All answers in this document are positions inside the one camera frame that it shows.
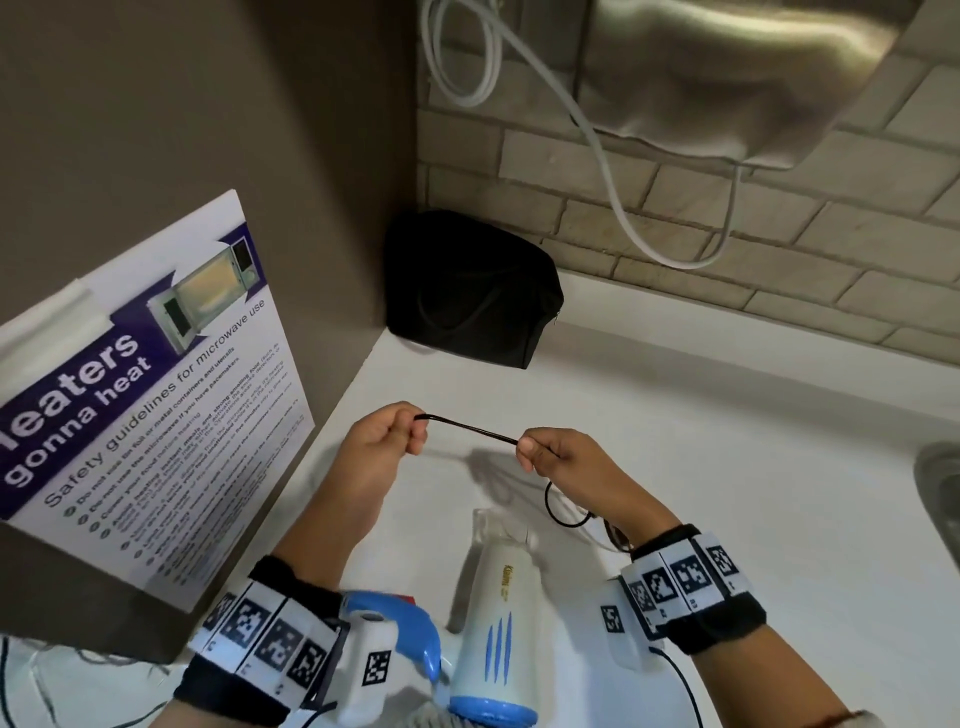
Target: person's left hand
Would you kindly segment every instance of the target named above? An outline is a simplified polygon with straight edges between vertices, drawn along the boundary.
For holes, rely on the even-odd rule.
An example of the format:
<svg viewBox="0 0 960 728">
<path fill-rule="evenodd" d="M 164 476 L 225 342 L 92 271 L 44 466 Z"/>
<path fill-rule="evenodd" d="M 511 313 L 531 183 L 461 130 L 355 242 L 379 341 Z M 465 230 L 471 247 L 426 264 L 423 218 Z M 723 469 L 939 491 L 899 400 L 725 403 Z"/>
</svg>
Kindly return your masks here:
<svg viewBox="0 0 960 728">
<path fill-rule="evenodd" d="M 404 454 L 419 455 L 426 442 L 423 412 L 407 401 L 388 404 L 353 424 L 317 497 L 357 529 L 359 542 L 376 523 Z"/>
</svg>

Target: brand logo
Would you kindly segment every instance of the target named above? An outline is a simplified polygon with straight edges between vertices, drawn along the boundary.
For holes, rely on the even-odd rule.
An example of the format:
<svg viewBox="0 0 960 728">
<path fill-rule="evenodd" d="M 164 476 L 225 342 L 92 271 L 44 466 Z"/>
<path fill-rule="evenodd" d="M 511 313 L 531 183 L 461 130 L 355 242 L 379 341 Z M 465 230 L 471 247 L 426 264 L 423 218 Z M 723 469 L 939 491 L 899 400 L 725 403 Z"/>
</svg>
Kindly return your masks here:
<svg viewBox="0 0 960 728">
<path fill-rule="evenodd" d="M 503 568 L 503 577 L 500 579 L 500 596 L 507 600 L 510 594 L 510 578 L 514 575 L 514 568 L 509 564 Z"/>
</svg>

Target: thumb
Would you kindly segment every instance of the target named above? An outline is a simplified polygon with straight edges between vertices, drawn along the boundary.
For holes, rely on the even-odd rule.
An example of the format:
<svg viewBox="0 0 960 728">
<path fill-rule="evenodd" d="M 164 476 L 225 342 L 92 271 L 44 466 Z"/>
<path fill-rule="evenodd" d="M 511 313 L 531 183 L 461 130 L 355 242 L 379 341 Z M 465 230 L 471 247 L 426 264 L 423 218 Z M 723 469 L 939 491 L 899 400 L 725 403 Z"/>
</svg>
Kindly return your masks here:
<svg viewBox="0 0 960 728">
<path fill-rule="evenodd" d="M 526 457 L 537 473 L 544 477 L 552 478 L 557 468 L 563 462 L 549 448 L 545 448 L 532 437 L 521 437 L 516 444 L 517 451 Z"/>
<path fill-rule="evenodd" d="M 409 409 L 397 410 L 394 423 L 384 438 L 390 449 L 396 449 L 402 455 L 410 443 L 410 432 L 414 423 L 414 413 Z"/>
</svg>

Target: person's right hand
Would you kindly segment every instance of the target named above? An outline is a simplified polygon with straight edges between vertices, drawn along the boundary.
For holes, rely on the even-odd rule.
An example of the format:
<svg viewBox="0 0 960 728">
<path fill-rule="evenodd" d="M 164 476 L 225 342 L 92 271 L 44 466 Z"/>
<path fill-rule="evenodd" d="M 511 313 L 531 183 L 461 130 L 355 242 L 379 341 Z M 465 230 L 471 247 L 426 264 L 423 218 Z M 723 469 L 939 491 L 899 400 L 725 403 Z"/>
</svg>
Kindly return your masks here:
<svg viewBox="0 0 960 728">
<path fill-rule="evenodd" d="M 606 519 L 634 546 L 680 521 L 620 470 L 603 448 L 575 429 L 534 427 L 516 444 L 516 459 L 527 473 L 550 478 L 581 508 Z"/>
</svg>

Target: brick wall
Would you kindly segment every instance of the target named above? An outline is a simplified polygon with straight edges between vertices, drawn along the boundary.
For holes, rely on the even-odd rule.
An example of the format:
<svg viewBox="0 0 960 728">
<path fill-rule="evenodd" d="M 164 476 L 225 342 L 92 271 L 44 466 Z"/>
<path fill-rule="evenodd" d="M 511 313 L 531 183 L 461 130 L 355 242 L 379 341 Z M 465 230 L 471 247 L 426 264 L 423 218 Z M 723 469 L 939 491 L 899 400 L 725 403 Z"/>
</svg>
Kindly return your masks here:
<svg viewBox="0 0 960 728">
<path fill-rule="evenodd" d="M 505 0 L 501 14 L 570 85 L 586 0 Z M 450 12 L 445 61 L 473 85 L 475 21 Z M 458 109 L 420 65 L 420 200 L 518 232 L 561 268 L 960 364 L 960 2 L 926 0 L 894 55 L 810 156 L 747 174 L 735 237 L 687 273 L 653 263 L 608 205 L 596 161 L 512 53 L 492 97 Z M 624 207 L 651 244 L 715 242 L 729 170 L 605 138 Z"/>
</svg>

